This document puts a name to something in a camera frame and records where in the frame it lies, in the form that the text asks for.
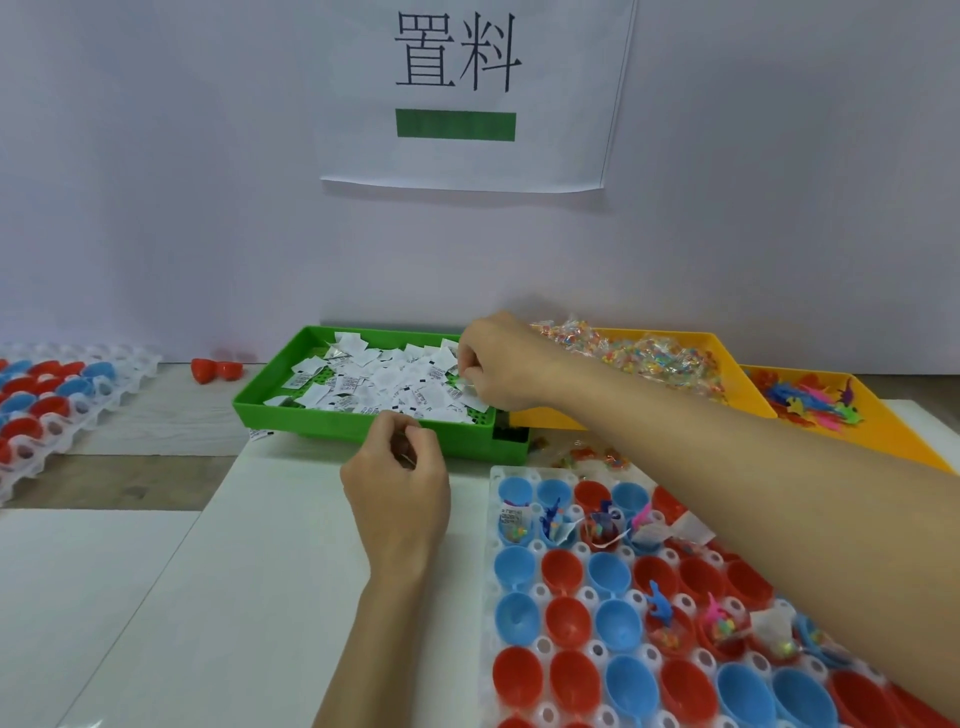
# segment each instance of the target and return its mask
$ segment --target forearm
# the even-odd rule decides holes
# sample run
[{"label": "forearm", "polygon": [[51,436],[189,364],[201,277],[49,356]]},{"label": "forearm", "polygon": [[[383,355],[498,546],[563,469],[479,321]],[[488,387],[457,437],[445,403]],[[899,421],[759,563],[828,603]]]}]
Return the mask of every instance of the forearm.
[{"label": "forearm", "polygon": [[960,481],[570,357],[546,399],[609,439],[841,643],[953,717]]},{"label": "forearm", "polygon": [[425,574],[371,578],[313,728],[409,725]]}]

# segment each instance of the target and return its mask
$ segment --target person's right hand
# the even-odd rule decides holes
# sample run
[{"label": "person's right hand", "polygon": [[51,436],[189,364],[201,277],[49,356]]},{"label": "person's right hand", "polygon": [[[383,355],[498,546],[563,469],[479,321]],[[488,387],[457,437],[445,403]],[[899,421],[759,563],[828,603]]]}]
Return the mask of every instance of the person's right hand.
[{"label": "person's right hand", "polygon": [[548,404],[559,371],[571,358],[508,311],[470,324],[460,337],[457,364],[480,399],[516,411]]}]

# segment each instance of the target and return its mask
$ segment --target person's left hand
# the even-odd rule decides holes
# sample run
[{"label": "person's left hand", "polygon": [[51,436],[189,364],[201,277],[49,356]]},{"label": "person's left hand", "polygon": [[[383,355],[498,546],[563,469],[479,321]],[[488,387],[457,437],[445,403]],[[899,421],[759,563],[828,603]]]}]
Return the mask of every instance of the person's left hand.
[{"label": "person's left hand", "polygon": [[[413,461],[413,470],[398,457]],[[381,412],[340,479],[371,579],[426,573],[450,519],[450,480],[437,433],[412,417]]]}]

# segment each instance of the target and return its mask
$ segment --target green rectangle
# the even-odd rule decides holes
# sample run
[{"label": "green rectangle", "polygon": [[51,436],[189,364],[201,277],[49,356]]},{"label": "green rectangle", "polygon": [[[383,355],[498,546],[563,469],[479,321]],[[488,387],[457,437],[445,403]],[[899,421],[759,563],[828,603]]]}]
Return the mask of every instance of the green rectangle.
[{"label": "green rectangle", "polygon": [[[373,415],[353,412],[325,412],[319,409],[304,409],[288,400],[280,407],[264,404],[276,395],[299,397],[312,381],[324,381],[333,375],[324,367],[311,382],[299,390],[284,389],[283,384],[293,375],[292,367],[305,357],[322,356],[335,341],[337,331],[355,331],[372,347],[378,349],[403,349],[407,344],[439,347],[443,334],[424,331],[390,331],[372,328],[305,327],[278,353],[270,363],[233,400],[233,409],[241,422],[255,429],[284,430],[311,437],[362,442],[373,421]],[[446,338],[458,341],[457,334]],[[525,427],[501,426],[497,411],[477,412],[469,410],[473,423],[448,423],[424,419],[424,427],[436,431],[440,447],[449,457],[466,457],[487,460],[504,465],[523,465],[526,462],[530,431]]]},{"label": "green rectangle", "polygon": [[397,109],[396,135],[419,139],[516,141],[516,114],[504,111]]}]

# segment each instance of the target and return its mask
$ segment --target chinese character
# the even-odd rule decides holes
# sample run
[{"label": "chinese character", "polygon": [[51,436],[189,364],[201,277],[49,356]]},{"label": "chinese character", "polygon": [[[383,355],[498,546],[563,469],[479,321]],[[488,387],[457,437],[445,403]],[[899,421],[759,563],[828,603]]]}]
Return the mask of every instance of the chinese character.
[{"label": "chinese character", "polygon": [[[477,89],[477,76],[478,69],[480,66],[480,59],[483,59],[483,63],[489,63],[490,60],[487,57],[487,54],[481,51],[481,48],[490,48],[496,52],[496,60],[503,61],[496,65],[485,65],[482,70],[492,71],[495,68],[505,68],[506,69],[506,82],[504,84],[503,90],[507,92],[510,90],[510,69],[515,65],[520,65],[519,59],[514,59],[514,14],[510,13],[510,23],[507,26],[507,34],[504,36],[503,29],[498,25],[493,25],[490,21],[487,21],[487,24],[484,26],[483,30],[480,30],[480,13],[475,12],[473,14],[473,28],[470,28],[468,23],[464,21],[464,26],[467,28],[467,37],[470,39],[468,43],[461,43],[461,45],[468,45],[472,47],[472,52],[470,53],[470,59],[467,61],[467,65],[464,67],[464,72],[460,74],[460,78],[463,78],[467,71],[469,71],[470,66],[473,66],[473,90]],[[504,56],[503,51],[500,50],[500,47],[495,43],[491,43],[489,40],[485,40],[487,37],[487,32],[490,28],[495,29],[502,40],[504,37],[507,38],[507,54]]]},{"label": "chinese character", "polygon": [[398,15],[400,35],[404,37],[395,40],[407,41],[407,80],[397,81],[396,85],[453,85],[452,81],[444,81],[444,43],[453,42],[450,16],[406,12]]}]

